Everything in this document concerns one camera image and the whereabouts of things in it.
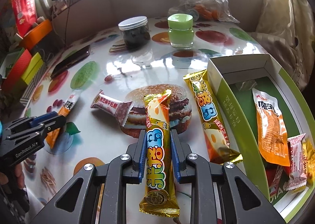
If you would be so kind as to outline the person left hand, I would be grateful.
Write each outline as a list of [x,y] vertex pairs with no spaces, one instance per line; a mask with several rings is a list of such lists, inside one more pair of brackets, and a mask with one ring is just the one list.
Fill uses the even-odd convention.
[[[23,189],[25,187],[25,177],[24,177],[21,163],[15,167],[14,175],[16,176],[17,187],[19,189]],[[5,185],[7,183],[8,183],[8,177],[1,172],[0,173],[0,184]]]

